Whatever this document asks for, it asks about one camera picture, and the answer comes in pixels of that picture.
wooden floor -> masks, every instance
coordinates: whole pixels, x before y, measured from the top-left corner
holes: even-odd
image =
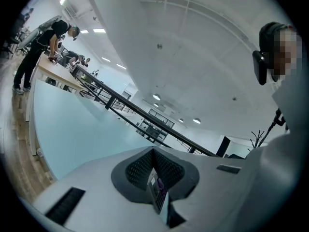
[[[31,203],[54,180],[44,159],[30,152],[29,125],[25,122],[28,93],[12,91],[13,73],[23,56],[6,57],[6,53],[0,57],[1,162],[17,195]]]

hand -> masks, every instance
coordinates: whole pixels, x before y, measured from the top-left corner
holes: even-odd
[[[52,62],[54,59],[55,59],[55,54],[50,53],[48,56],[48,60]]]

white sneaker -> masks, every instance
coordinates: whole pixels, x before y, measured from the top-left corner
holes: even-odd
[[[20,88],[12,87],[12,90],[14,90],[17,94],[22,95],[24,92]]]
[[[37,154],[38,154],[39,157],[43,156],[43,152],[42,152],[41,148],[37,149]]]
[[[31,90],[31,86],[30,86],[30,87],[24,87],[23,90],[24,90],[25,92],[29,92],[29,91]]]

black mesh panel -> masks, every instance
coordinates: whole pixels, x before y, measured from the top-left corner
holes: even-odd
[[[149,151],[126,168],[126,177],[129,182],[142,190],[146,190],[148,177],[153,169],[152,152]]]
[[[153,166],[166,189],[170,189],[184,176],[184,168],[153,150]]]

white ceiling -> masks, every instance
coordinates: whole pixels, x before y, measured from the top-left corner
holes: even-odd
[[[93,9],[79,26],[107,31],[83,35],[96,55],[126,66],[143,98],[152,104],[159,94],[161,110],[171,108],[185,126],[250,139],[271,124],[277,84],[258,84],[251,54],[265,23],[288,23],[273,0],[71,2],[79,11]],[[275,127],[269,139],[283,131]]]

